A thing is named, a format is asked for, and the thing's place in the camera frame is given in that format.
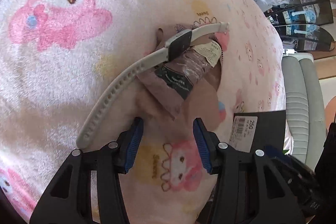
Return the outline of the black glass display shelf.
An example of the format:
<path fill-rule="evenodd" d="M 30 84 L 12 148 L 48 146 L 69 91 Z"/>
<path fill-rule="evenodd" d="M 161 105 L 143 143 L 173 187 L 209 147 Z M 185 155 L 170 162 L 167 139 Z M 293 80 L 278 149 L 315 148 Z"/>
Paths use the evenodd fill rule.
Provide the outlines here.
<path fill-rule="evenodd" d="M 334 38 L 322 28 L 332 24 L 330 0 L 254 0 L 274 26 L 287 50 L 333 50 Z"/>

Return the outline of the black cardboard storage box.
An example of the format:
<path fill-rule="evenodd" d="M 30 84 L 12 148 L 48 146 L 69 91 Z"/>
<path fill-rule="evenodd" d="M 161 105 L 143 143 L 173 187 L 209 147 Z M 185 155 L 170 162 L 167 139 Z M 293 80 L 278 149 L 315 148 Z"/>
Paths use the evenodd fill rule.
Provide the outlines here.
<path fill-rule="evenodd" d="M 242 152 L 254 152 L 271 146 L 281 151 L 285 142 L 284 110 L 236 113 L 228 144 Z"/>

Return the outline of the white strap smartwatch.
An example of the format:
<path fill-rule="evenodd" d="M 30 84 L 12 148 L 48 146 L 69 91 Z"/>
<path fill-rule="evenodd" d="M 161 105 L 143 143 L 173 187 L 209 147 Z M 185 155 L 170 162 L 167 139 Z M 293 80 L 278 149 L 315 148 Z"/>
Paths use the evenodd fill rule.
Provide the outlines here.
<path fill-rule="evenodd" d="M 159 50 L 152 52 L 127 67 L 109 84 L 95 103 L 79 131 L 76 139 L 77 147 L 79 149 L 86 149 L 91 145 L 109 108 L 136 76 L 157 65 L 173 61 L 185 50 L 194 46 L 195 40 L 202 36 L 215 34 L 217 32 L 226 33 L 228 28 L 228 23 L 220 22 L 206 24 L 193 30 L 183 30 L 165 41 L 164 46 Z"/>

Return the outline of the mauve hand cream tube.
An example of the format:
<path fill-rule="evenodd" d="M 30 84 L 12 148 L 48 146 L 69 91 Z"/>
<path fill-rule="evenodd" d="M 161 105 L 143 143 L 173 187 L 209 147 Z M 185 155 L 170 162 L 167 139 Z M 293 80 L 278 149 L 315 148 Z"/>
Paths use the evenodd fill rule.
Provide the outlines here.
<path fill-rule="evenodd" d="M 217 65 L 221 55 L 220 44 L 209 39 L 208 43 L 191 47 L 173 61 L 141 73 L 138 79 L 175 118 L 193 88 Z"/>

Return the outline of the grey ribbed chair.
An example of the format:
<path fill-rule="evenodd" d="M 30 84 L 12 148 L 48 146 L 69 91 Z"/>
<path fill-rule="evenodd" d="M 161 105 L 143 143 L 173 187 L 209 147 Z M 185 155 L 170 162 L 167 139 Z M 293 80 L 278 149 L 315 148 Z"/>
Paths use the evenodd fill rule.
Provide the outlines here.
<path fill-rule="evenodd" d="M 291 155 L 314 170 L 326 140 L 325 109 L 313 56 L 295 53 L 282 58 L 286 121 L 293 138 Z"/>

